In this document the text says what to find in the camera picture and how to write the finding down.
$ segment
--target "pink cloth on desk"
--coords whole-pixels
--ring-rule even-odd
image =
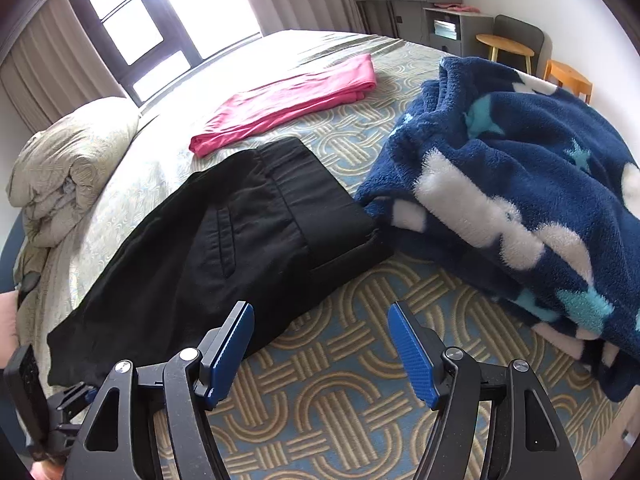
[[[371,55],[361,54],[320,72],[295,75],[240,92],[216,110],[204,133],[191,137],[189,149],[199,157],[209,155],[296,117],[359,101],[364,92],[375,87]]]

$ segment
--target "white pattern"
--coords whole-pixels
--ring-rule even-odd
[[[629,212],[640,219],[640,170],[635,164],[628,162],[622,170],[622,199]]]
[[[557,222],[551,222],[539,225],[534,234],[566,261],[585,282],[593,285],[589,250],[578,233]]]
[[[391,225],[401,229],[409,229],[417,233],[423,233],[427,224],[427,212],[423,207],[414,202],[397,199],[394,200],[393,218]]]
[[[582,328],[581,326],[575,331],[575,336],[578,339],[582,339],[584,341],[595,341],[599,339],[600,336],[598,334],[594,334],[591,330],[587,330],[586,328]]]
[[[525,74],[524,72],[520,72],[516,70],[522,83],[514,83],[513,89],[516,92],[523,94],[535,94],[536,92],[544,95],[551,95],[556,90],[558,90],[558,86],[550,83],[549,81],[544,81],[543,79],[539,79],[529,74]]]
[[[613,365],[613,361],[616,360],[616,357],[620,352],[620,348],[615,345],[612,345],[610,342],[605,342],[602,348],[602,362],[606,364],[609,368]]]
[[[436,148],[424,157],[414,194],[473,247],[489,247],[501,237],[500,256],[512,269],[532,268],[545,251],[542,241],[520,223],[515,205],[501,197],[489,198]]]

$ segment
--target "black trousers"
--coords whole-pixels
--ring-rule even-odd
[[[127,237],[48,336],[50,384],[100,385],[111,367],[164,362],[255,309],[248,354],[390,255],[373,220],[296,138],[195,173]]]

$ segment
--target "patterned bedspread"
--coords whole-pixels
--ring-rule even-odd
[[[188,152],[190,137],[233,92],[363,52],[372,54],[378,78],[364,101],[305,116],[203,160]],[[160,115],[133,142],[93,213],[51,252],[39,295],[20,310],[20,336],[34,343],[43,382],[46,334],[78,306],[132,229],[190,173],[294,135],[353,194],[420,83],[437,78],[441,56],[377,36],[287,31],[242,47],[175,89],[149,111],[148,117]],[[230,396],[209,417],[232,478],[411,478],[434,413],[414,396],[388,338],[386,310],[396,299],[406,300],[447,345],[478,360],[529,361],[578,460],[610,426],[618,405],[569,356],[457,277],[396,254],[336,290],[241,365]],[[480,472],[488,410],[479,412],[468,480]],[[155,422],[164,476],[177,479],[162,413]]]

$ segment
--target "blue gripper pad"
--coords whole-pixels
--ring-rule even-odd
[[[247,303],[211,367],[211,389],[205,398],[207,410],[212,410],[220,400],[228,396],[249,340],[254,334],[254,323],[254,308]]]
[[[422,344],[396,304],[389,309],[387,319],[391,339],[400,354],[404,370],[409,375],[415,396],[433,408],[439,396],[433,387],[431,363]]]

